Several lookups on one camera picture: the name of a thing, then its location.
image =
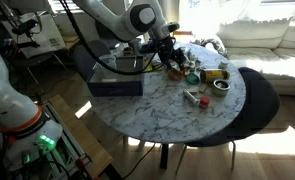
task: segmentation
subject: marble table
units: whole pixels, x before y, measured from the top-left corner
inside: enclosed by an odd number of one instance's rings
[[[199,45],[176,43],[186,47],[207,69],[217,69],[223,56]],[[231,87],[225,97],[212,95],[210,87],[199,96],[211,100],[207,109],[192,106],[183,96],[184,89],[199,89],[185,79],[172,81],[162,72],[144,75],[144,94],[141,97],[94,97],[91,99],[96,114],[108,126],[126,136],[148,142],[186,143],[210,136],[226,127],[238,115],[245,102],[246,89],[237,68],[229,63],[228,82]]]

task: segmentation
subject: wooden floor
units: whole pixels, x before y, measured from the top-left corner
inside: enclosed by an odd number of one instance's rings
[[[44,98],[60,94],[74,112],[88,102],[90,93],[73,67],[70,67],[71,75],[60,66],[38,67],[33,71],[45,92],[54,87]],[[33,95],[39,89],[28,75],[26,78],[29,87],[27,95]],[[112,164],[122,176],[129,173],[151,148],[151,143],[131,140],[128,145],[124,145],[122,135],[107,127],[94,115],[93,110],[86,112],[80,120],[112,155]],[[183,145],[175,144],[170,147],[168,169],[163,170],[159,168],[160,148],[157,144],[127,179],[295,180],[295,97],[281,96],[281,107],[272,123],[260,134],[237,141],[236,144],[237,154],[233,171],[230,170],[231,152],[228,144],[187,149],[177,174],[175,169]]]

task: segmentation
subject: box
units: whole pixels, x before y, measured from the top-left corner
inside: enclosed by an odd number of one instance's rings
[[[116,68],[124,72],[140,71],[144,68],[143,56],[117,57]],[[142,96],[144,73],[139,75],[121,75],[111,72],[99,63],[87,79],[87,86],[94,97],[102,96]]]

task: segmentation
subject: white sofa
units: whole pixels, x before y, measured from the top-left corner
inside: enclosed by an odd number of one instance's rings
[[[236,67],[261,72],[280,95],[295,95],[295,21],[236,21],[220,25],[217,36]]]

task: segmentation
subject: round table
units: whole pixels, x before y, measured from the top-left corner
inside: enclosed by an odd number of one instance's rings
[[[201,67],[217,69],[223,56],[195,44],[186,47],[201,61]],[[165,70],[144,75],[144,93],[139,97],[93,97],[98,117],[126,136],[157,143],[186,143],[210,136],[231,123],[242,109],[246,88],[237,68],[229,63],[230,89],[225,97],[212,95],[210,87],[200,96],[208,96],[208,108],[192,106],[183,90],[199,89],[185,79],[169,80]]]

